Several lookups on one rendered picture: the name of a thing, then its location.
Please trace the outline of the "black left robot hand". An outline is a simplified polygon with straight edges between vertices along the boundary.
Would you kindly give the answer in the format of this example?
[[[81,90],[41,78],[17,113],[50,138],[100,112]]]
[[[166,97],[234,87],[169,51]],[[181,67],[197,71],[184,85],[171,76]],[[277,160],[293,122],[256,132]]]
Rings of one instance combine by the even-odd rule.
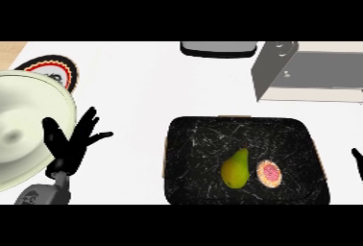
[[[96,108],[90,107],[76,123],[70,137],[66,137],[54,119],[50,117],[42,119],[44,144],[54,157],[45,169],[48,178],[53,179],[57,172],[72,176],[78,171],[88,146],[113,135],[112,132],[91,133],[97,121]]]

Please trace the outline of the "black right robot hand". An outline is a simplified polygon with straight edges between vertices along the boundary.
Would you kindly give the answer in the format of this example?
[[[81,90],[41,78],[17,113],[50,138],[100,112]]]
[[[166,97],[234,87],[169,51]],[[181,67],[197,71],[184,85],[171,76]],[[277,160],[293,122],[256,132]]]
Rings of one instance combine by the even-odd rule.
[[[358,152],[358,150],[355,148],[351,149],[351,154],[352,154],[352,156],[355,158],[360,180],[363,182],[363,155],[360,154],[360,152]]]

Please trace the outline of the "pink frosted cupcake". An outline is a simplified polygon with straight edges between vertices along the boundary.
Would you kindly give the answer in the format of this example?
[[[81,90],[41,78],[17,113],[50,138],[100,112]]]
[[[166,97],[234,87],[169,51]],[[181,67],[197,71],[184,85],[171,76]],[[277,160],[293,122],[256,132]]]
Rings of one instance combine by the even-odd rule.
[[[261,160],[256,165],[256,177],[267,188],[277,188],[281,182],[281,172],[270,160]]]

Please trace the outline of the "black marble tray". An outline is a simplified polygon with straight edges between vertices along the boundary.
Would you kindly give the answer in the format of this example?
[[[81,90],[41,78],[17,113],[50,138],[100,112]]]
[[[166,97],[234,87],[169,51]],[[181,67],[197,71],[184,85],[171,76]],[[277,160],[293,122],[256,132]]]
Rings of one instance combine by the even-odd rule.
[[[168,126],[163,196],[172,205],[326,205],[308,129],[292,118],[181,116]]]

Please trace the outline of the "grey tiered shelf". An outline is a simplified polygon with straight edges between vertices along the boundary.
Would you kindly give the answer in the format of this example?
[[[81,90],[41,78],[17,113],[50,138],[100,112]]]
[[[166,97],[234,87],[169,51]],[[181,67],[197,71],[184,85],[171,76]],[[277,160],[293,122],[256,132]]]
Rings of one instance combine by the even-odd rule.
[[[363,41],[267,41],[250,76],[258,101],[363,103]]]

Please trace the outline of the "pale green round lid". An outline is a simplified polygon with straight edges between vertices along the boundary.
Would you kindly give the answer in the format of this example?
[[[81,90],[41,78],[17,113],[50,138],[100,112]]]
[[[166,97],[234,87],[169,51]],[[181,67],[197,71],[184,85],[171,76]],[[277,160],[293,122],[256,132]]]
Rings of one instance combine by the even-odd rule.
[[[65,87],[41,74],[0,71],[0,192],[26,181],[54,159],[44,144],[45,117],[70,137],[76,107]]]

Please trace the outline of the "round black red patterned mat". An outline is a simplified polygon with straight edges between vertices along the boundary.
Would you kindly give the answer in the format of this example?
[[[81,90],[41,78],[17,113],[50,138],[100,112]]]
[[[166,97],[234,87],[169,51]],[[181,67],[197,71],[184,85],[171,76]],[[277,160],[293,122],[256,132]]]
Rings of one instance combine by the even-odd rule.
[[[16,70],[23,70],[48,76],[63,85],[69,92],[73,91],[79,77],[78,67],[75,62],[62,55],[39,56],[23,62],[16,67]]]

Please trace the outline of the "green yellow pear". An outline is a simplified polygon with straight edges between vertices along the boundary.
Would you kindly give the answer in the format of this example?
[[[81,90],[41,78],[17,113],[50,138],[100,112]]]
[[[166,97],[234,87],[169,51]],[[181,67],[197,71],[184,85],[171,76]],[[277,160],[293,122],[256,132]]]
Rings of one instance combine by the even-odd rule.
[[[221,179],[228,188],[242,188],[249,179],[247,149],[240,148],[222,162]]]

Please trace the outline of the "dark grey appliance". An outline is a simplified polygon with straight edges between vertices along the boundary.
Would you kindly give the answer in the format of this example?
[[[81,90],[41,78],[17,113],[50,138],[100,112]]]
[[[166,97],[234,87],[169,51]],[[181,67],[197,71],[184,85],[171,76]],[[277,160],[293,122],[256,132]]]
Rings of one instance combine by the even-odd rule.
[[[202,58],[249,58],[256,51],[255,41],[181,41],[180,51]]]

